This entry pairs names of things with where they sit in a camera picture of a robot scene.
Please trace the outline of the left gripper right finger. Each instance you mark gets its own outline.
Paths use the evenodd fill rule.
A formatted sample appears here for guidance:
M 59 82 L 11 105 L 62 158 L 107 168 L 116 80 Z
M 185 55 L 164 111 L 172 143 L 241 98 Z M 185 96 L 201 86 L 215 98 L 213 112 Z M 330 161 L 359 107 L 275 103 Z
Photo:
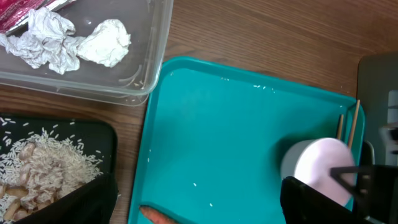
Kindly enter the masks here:
M 280 206 L 286 224 L 370 224 L 291 176 L 282 181 Z

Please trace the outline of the red foil snack wrapper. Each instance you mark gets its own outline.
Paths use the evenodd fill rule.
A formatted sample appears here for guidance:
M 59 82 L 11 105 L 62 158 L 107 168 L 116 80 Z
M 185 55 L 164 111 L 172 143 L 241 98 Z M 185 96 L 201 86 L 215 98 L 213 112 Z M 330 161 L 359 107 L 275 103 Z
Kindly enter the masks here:
M 31 9 L 57 11 L 74 0 L 1 0 L 1 33 L 9 35 L 27 24 Z

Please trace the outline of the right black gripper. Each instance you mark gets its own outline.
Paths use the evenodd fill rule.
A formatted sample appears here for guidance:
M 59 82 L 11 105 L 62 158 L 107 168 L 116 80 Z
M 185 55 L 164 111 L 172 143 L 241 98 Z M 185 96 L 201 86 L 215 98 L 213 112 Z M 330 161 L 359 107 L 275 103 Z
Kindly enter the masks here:
M 345 181 L 344 174 L 357 175 L 359 186 Z M 330 176 L 354 197 L 361 217 L 397 224 L 396 166 L 334 167 Z

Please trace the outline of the wooden chopstick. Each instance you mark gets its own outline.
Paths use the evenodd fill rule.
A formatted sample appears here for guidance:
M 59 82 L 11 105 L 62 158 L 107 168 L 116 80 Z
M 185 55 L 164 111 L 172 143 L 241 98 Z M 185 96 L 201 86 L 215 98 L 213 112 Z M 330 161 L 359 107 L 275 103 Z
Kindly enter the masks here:
M 355 135 L 355 129 L 356 129 L 356 124 L 358 120 L 358 113 L 359 113 L 359 107 L 360 107 L 360 100 L 356 101 L 356 107 L 354 111 L 354 116 L 351 124 L 351 129 L 350 129 L 350 134 L 349 134 L 349 139 L 348 139 L 348 148 L 351 149 L 354 141 L 354 135 Z
M 337 129 L 337 134 L 336 134 L 336 138 L 341 140 L 341 135 L 342 135 L 342 131 L 343 131 L 343 124 L 344 124 L 344 115 L 341 114 L 339 117 L 339 121 L 338 121 L 338 129 Z

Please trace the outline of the orange carrot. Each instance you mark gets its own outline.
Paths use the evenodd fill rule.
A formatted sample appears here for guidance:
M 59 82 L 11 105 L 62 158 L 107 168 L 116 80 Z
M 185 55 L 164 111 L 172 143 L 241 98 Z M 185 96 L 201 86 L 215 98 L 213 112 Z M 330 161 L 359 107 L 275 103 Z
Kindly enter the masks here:
M 163 213 L 150 206 L 140 206 L 139 210 L 153 224 L 178 224 L 177 221 L 171 219 L 167 215 L 164 215 Z

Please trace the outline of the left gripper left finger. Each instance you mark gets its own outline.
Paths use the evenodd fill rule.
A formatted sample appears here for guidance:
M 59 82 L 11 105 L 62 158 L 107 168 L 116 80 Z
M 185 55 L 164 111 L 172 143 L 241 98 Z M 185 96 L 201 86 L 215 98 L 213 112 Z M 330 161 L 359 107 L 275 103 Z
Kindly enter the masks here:
M 117 198 L 114 174 L 103 174 L 16 224 L 108 224 Z

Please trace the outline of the white bowl with rice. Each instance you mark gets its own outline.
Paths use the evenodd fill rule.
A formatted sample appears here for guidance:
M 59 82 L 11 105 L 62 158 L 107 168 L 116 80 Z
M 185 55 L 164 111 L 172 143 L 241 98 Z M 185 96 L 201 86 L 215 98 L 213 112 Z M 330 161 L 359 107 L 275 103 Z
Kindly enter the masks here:
M 345 206 L 351 194 L 331 175 L 334 167 L 354 166 L 354 158 L 346 144 L 335 138 L 300 141 L 289 148 L 280 165 L 282 179 L 292 176 Z

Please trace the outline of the white tissue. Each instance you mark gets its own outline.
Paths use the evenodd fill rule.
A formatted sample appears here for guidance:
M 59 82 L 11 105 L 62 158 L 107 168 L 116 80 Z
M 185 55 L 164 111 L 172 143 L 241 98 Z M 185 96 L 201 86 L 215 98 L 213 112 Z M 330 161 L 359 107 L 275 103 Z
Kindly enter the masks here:
M 83 60 L 112 68 L 129 52 L 131 35 L 119 19 L 100 23 L 77 47 L 77 56 Z
M 56 12 L 31 9 L 28 31 L 19 37 L 1 34 L 1 46 L 34 69 L 47 63 L 49 69 L 63 75 L 80 68 L 77 48 L 85 38 L 74 37 L 75 32 L 75 25 Z

